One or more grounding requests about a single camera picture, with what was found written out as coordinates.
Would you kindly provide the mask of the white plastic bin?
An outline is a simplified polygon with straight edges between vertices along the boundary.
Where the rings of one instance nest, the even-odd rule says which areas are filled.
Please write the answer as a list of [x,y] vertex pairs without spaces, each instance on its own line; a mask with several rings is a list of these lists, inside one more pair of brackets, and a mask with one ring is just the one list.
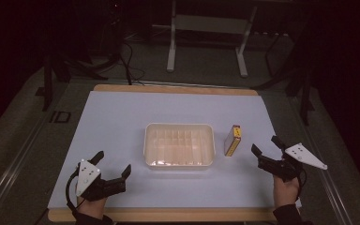
[[143,155],[154,170],[206,170],[216,157],[214,131],[205,124],[149,124]]

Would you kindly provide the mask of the yellow and red small box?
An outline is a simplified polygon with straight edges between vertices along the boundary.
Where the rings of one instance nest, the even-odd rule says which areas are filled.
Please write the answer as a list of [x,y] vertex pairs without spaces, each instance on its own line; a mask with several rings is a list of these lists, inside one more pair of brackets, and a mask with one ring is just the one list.
[[224,142],[224,155],[231,157],[235,152],[238,144],[242,140],[242,129],[238,125],[233,125],[225,142]]

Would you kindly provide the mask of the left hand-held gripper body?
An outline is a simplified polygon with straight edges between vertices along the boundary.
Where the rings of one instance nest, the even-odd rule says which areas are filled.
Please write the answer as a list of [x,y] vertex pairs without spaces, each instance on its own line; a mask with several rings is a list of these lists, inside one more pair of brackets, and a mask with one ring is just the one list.
[[126,191],[126,180],[122,180],[121,176],[106,181],[101,178],[101,170],[84,159],[80,162],[78,176],[76,196],[90,202]]

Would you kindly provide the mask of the white table sheet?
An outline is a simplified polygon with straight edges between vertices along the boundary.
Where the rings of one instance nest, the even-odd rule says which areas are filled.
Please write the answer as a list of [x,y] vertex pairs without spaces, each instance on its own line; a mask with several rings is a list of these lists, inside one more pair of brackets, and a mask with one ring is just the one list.
[[[214,131],[216,157],[206,170],[150,169],[144,161],[144,131],[152,123],[206,124]],[[242,140],[231,157],[224,142],[233,125]],[[62,171],[48,204],[66,206],[65,186],[82,159],[104,152],[98,166],[105,179],[120,175],[128,164],[127,190],[109,199],[115,208],[273,207],[270,173],[258,168],[251,153],[257,145],[270,158],[280,158],[271,142],[275,131],[259,96],[221,96],[126,92],[90,93]]]

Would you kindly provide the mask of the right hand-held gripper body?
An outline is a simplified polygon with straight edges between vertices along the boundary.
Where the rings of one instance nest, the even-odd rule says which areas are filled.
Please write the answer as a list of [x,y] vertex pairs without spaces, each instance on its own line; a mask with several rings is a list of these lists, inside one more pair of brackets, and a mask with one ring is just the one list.
[[297,143],[293,146],[286,146],[284,143],[277,143],[282,152],[282,159],[272,159],[264,156],[260,149],[257,149],[258,167],[269,172],[284,182],[298,178],[304,170],[303,165],[327,170],[328,166],[314,156],[306,147]]

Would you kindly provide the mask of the black metal stand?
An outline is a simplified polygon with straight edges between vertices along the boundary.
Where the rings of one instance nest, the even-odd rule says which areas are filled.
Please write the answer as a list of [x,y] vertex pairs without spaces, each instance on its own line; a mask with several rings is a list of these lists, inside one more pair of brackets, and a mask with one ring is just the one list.
[[313,110],[309,100],[312,71],[316,66],[317,52],[314,38],[304,30],[294,42],[291,52],[283,65],[275,72],[274,77],[262,84],[252,86],[253,90],[265,90],[277,83],[288,80],[285,88],[287,97],[296,97],[301,93],[300,117],[308,126],[308,112]]
[[52,54],[45,55],[43,59],[43,86],[39,87],[36,92],[37,96],[44,97],[42,111],[46,112],[53,102],[53,75],[56,76],[56,79],[59,82],[68,83],[71,79],[68,69],[69,66],[75,67],[92,79],[106,80],[105,77],[98,75],[90,68],[87,68],[63,52],[54,52]]

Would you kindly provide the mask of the person's left hand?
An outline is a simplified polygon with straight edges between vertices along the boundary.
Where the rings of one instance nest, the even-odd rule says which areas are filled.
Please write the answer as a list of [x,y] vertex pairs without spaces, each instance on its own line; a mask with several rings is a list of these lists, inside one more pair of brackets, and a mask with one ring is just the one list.
[[83,197],[77,198],[78,212],[92,218],[103,219],[107,199],[98,201],[87,201]]

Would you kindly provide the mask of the person's right hand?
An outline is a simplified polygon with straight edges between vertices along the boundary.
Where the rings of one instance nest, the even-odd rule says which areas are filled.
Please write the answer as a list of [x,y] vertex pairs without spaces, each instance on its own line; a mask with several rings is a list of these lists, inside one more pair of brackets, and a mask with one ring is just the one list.
[[284,182],[281,178],[274,176],[274,204],[275,208],[295,204],[299,194],[299,182],[296,178]]

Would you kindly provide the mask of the white metal stand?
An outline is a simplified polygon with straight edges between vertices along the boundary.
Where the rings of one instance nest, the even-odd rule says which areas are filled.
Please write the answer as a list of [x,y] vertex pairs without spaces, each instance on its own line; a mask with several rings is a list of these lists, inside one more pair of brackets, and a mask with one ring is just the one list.
[[249,11],[248,18],[230,19],[218,17],[205,17],[187,14],[178,14],[176,12],[176,0],[172,0],[171,12],[171,42],[169,47],[167,71],[174,72],[175,56],[176,56],[176,31],[198,31],[209,33],[233,34],[241,35],[242,41],[239,46],[235,48],[235,56],[239,68],[240,76],[246,78],[248,71],[246,67],[246,60],[244,58],[244,50],[246,48],[248,37],[251,32],[251,27],[257,13],[257,6],[253,6]]

